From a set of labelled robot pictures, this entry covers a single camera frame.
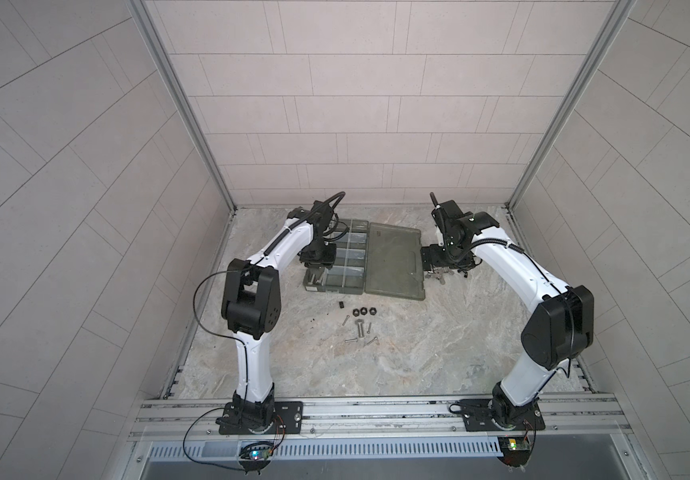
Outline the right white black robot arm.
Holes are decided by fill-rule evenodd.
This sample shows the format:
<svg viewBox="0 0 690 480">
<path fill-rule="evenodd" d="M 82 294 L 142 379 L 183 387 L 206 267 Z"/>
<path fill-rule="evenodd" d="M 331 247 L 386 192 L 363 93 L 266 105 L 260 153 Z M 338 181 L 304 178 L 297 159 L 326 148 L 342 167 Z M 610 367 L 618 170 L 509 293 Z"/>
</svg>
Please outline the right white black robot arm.
<svg viewBox="0 0 690 480">
<path fill-rule="evenodd" d="M 430 195 L 438 242 L 420 250 L 423 270 L 468 273 L 488 264 L 516 292 L 529 314 L 521 334 L 522 354 L 492 390 L 493 425 L 502 430 L 537 426 L 538 394 L 559 370 L 593 343 L 594 296 L 545 270 L 486 212 L 464 212 L 453 200 Z"/>
</svg>

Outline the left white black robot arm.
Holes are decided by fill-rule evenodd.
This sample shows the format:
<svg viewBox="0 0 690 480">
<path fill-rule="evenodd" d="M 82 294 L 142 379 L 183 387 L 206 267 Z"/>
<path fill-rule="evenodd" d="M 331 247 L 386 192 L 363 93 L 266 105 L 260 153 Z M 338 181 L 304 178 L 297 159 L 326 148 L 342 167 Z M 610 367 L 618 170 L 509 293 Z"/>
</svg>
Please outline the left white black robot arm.
<svg viewBox="0 0 690 480">
<path fill-rule="evenodd" d="M 232 400 L 216 420 L 222 435 L 263 434 L 276 422 L 271 376 L 271 332 L 281 317 L 281 273 L 294 259 L 308 268 L 334 265 L 339 224 L 335 209 L 341 191 L 309 209 L 292 210 L 280 231 L 247 259 L 234 259 L 225 276 L 221 317 L 236 342 L 239 383 Z"/>
</svg>

